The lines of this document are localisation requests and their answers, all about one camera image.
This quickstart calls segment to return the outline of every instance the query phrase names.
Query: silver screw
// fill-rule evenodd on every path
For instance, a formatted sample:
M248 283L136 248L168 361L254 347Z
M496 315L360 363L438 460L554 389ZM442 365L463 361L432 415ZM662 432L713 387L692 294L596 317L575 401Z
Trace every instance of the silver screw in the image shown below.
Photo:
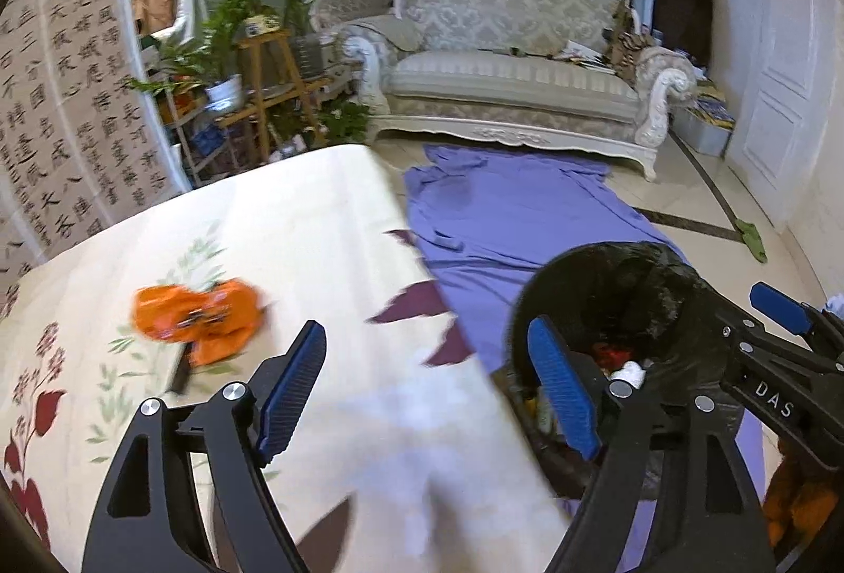
M246 386L242 382L233 382L230 385L225 386L223 389L223 396L225 396L225 398L230 402L233 402L235 399L240 399L245 394Z
M630 383L623 380L613 380L609 383L609 394L617 396L619 399L626 399L633 394L633 388L630 387Z
M147 399L141 403L141 413L145 416L155 416L161 408L161 402L157 399Z
M706 395L695 396L695 407L698 407L703 413L710 413L715 411L715 403Z

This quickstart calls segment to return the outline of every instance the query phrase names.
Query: blue gripper pad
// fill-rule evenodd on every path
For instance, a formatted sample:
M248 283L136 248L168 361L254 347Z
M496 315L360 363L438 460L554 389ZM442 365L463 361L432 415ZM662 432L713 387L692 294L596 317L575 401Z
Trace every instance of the blue gripper pad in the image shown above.
M601 448L592 398L569 363L554 332L542 318L527 328L527 349L543 390L560 421L565 442L590 461Z
M765 282L757 282L750 290L750 304L792 335L806 335L812 329L803 307Z
M309 325L290 348L286 355L289 357L287 365L261 409L261 432L256 449L266 463L290 444L325 362L325 330L312 321Z

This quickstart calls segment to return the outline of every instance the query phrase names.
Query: sofa backrest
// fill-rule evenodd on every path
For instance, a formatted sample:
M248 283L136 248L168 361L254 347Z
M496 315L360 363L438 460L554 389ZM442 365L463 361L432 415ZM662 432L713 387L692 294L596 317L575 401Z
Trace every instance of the sofa backrest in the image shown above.
M330 30L341 23L390 10L390 0L315 0L311 5L311 26L317 32Z
M619 0L395 0L395 14L414 21L424 49L562 51L568 40L596 51L607 43Z

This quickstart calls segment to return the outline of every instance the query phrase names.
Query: purple cloth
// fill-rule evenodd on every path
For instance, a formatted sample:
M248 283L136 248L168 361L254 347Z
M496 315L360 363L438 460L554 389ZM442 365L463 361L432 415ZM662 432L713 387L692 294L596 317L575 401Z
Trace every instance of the purple cloth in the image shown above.
M404 175L408 218L425 265L488 371L504 362L511 307L554 257L595 242L664 242L679 248L603 182L608 166L546 154L426 146L433 161ZM757 493L765 489L762 428L744 414L737 444ZM619 571L635 568L653 520L636 511ZM573 513L577 502L570 501Z

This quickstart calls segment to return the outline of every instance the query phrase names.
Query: black trash can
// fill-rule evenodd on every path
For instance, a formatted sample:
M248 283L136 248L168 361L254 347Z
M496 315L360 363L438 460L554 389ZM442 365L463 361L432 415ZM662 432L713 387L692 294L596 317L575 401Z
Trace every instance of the black trash can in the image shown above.
M549 316L574 351L592 354L597 342L634 352L653 362L646 386L657 386L664 402L685 404L691 392L715 400L730 431L737 433L744 407L721 390L727 339L717 312L748 314L716 292L665 244L589 244L560 255L522 290L508 332L508 361L494 374L536 455L560 497L579 499L594 466L559 435L540 432L527 404L539 378L528 349L528 326ZM642 498L655 500L661 452L653 452Z

